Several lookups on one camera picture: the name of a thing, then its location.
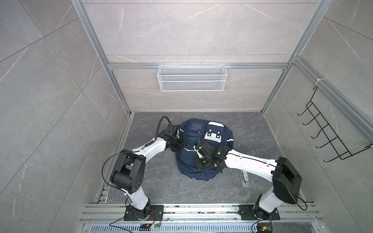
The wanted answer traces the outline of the navy blue student backpack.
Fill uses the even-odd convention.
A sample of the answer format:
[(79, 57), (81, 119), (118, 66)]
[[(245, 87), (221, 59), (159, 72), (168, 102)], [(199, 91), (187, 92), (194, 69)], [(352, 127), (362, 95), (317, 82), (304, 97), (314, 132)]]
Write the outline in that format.
[(212, 165), (204, 170), (198, 170), (196, 159), (199, 156), (193, 146), (205, 140), (215, 148), (228, 146), (232, 149), (234, 147), (232, 131), (222, 123), (196, 118), (183, 122), (180, 131), (180, 136), (185, 140), (185, 147), (175, 153), (179, 171), (196, 180), (209, 181), (214, 178), (221, 169)]

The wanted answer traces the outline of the clear plastic ruler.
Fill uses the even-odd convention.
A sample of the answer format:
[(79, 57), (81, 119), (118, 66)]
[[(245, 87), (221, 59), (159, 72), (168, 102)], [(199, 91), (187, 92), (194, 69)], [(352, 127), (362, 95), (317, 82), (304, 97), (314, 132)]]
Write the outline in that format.
[(249, 184), (249, 176), (248, 176), (248, 173), (246, 171), (242, 171), (242, 186), (243, 187), (248, 187), (250, 184)]

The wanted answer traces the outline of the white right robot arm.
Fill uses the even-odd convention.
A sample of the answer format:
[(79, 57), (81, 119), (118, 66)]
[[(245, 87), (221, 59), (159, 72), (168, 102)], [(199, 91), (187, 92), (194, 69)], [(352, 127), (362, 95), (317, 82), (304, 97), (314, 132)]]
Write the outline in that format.
[(210, 167), (237, 169), (272, 183), (272, 187), (259, 196), (253, 207), (253, 213), (257, 218), (268, 218), (284, 203), (298, 203), (302, 176), (287, 158), (258, 158), (240, 153), (228, 146), (213, 147), (206, 140), (195, 143), (193, 148), (199, 157), (196, 159), (198, 170)]

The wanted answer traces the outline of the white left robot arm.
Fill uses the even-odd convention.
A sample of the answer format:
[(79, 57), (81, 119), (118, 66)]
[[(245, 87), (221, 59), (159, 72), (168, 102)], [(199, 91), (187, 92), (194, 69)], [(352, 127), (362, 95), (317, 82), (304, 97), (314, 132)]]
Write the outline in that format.
[(119, 153), (110, 182), (126, 194), (133, 208), (142, 211), (150, 205), (150, 200), (142, 188), (146, 163), (167, 149), (183, 149), (185, 143), (181, 133), (179, 125), (169, 124), (166, 130), (158, 133), (143, 146), (133, 150), (123, 149)]

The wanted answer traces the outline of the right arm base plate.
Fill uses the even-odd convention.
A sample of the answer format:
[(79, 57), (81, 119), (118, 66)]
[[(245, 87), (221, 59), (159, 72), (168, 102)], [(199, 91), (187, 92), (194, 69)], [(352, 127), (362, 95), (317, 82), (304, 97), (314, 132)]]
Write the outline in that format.
[(255, 205), (239, 205), (238, 214), (242, 220), (280, 220), (280, 215), (277, 209), (267, 213), (266, 211), (256, 208)]

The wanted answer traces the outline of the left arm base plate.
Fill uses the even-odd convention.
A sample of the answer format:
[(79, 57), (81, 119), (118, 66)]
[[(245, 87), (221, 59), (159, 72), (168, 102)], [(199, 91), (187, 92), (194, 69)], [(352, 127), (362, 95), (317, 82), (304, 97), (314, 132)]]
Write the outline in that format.
[(136, 209), (131, 205), (127, 206), (125, 211), (124, 221), (145, 221), (145, 220), (163, 220), (164, 206), (163, 205), (147, 205), (143, 210)]

